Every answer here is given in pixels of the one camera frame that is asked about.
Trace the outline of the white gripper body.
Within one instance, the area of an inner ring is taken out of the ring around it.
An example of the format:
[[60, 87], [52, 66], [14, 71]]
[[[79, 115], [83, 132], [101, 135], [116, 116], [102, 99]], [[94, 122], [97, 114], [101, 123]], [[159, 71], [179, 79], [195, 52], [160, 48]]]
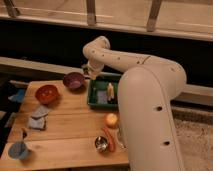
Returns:
[[87, 63], [87, 66], [88, 66], [89, 77], [92, 80], [95, 80], [104, 68], [103, 64], [100, 64], [100, 63], [97, 63], [97, 62], [91, 62], [91, 61], [89, 61]]

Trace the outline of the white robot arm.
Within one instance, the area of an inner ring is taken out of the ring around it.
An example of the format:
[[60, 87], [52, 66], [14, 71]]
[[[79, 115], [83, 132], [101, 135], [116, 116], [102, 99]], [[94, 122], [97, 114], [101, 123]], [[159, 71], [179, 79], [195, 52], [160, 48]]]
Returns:
[[185, 171], [170, 106], [186, 85], [183, 67], [153, 55], [114, 51], [104, 36], [87, 43], [83, 54], [92, 79], [106, 66], [122, 73], [117, 98], [131, 171]]

